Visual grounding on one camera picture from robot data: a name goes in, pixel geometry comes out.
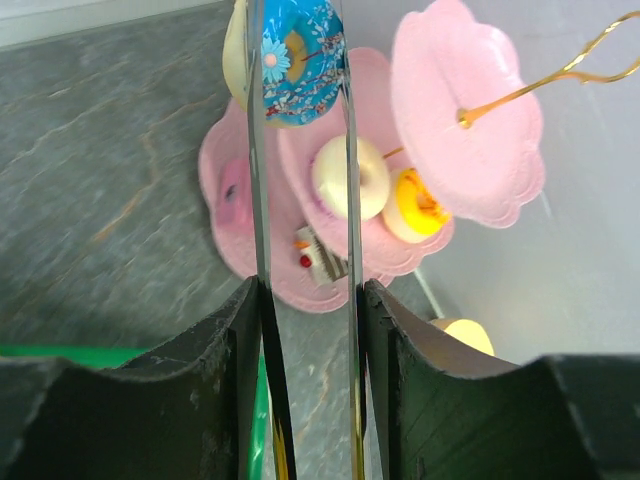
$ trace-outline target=wall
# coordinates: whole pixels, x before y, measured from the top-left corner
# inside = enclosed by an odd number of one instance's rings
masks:
[[[0,47],[216,0],[0,0]]]
[[[352,0],[352,44],[388,51],[392,31],[426,1]],[[478,20],[504,30],[522,77],[567,63],[638,0],[468,0]],[[354,20],[358,13],[358,22]],[[638,56],[638,21],[623,24],[583,70],[618,73]],[[458,222],[453,242],[419,274],[447,315],[483,322],[498,354],[640,351],[640,73],[610,85],[565,80],[536,95],[545,116],[544,195],[507,230]]]

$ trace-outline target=gold metal rod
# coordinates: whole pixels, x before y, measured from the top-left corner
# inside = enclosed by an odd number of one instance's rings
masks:
[[[519,98],[522,95],[525,95],[531,92],[532,90],[535,90],[538,87],[542,87],[543,85],[547,85],[551,82],[555,82],[556,80],[562,80],[564,78],[577,78],[578,80],[580,80],[580,83],[582,84],[585,84],[588,82],[611,83],[611,82],[617,82],[618,80],[622,80],[623,78],[631,75],[633,72],[638,70],[638,68],[640,68],[640,57],[636,59],[636,61],[633,62],[633,64],[629,68],[627,68],[621,73],[618,73],[617,75],[611,75],[611,76],[594,75],[587,72],[572,72],[570,70],[576,65],[578,65],[580,62],[582,62],[582,60],[584,60],[587,57],[587,55],[589,55],[591,51],[596,46],[598,46],[598,44],[602,40],[604,40],[604,38],[607,35],[609,35],[613,30],[615,30],[615,28],[618,27],[622,22],[634,17],[640,17],[640,10],[627,13],[626,15],[620,17],[618,20],[613,22],[598,36],[598,38],[596,38],[592,42],[589,42],[587,46],[584,48],[584,50],[580,52],[578,56],[576,56],[568,64],[566,64],[557,72],[552,73],[548,77],[545,77],[542,80],[537,81],[536,83],[523,87],[520,90],[510,93],[509,95],[505,95],[504,97],[494,102],[483,105],[481,107],[477,107],[471,110],[466,110],[464,108],[461,108],[457,112],[458,123],[463,128],[470,128],[473,125],[473,122],[475,122],[477,119],[479,119],[483,115],[486,115],[490,111],[504,105],[505,103],[515,100],[516,98]]]

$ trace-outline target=dark marble countertop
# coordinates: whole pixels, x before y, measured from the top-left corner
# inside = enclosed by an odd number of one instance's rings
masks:
[[[239,285],[197,175],[229,100],[230,12],[220,2],[0,54],[0,343],[150,347]],[[413,276],[391,290],[428,314]],[[277,308],[299,476],[351,478],[346,309]]]

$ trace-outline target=green tray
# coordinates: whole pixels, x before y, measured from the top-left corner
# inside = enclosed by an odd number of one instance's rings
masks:
[[[64,357],[79,365],[92,368],[116,368],[145,352],[146,350],[132,348],[0,346],[0,356],[2,357]],[[251,445],[249,447],[249,480],[260,480],[262,476],[264,439],[268,418],[267,371],[264,357],[261,355],[258,366],[256,401],[253,406]]]

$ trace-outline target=red berry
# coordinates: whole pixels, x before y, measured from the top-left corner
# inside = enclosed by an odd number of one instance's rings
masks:
[[[309,268],[311,266],[311,259],[307,255],[301,256],[300,265],[302,265],[304,268]]]

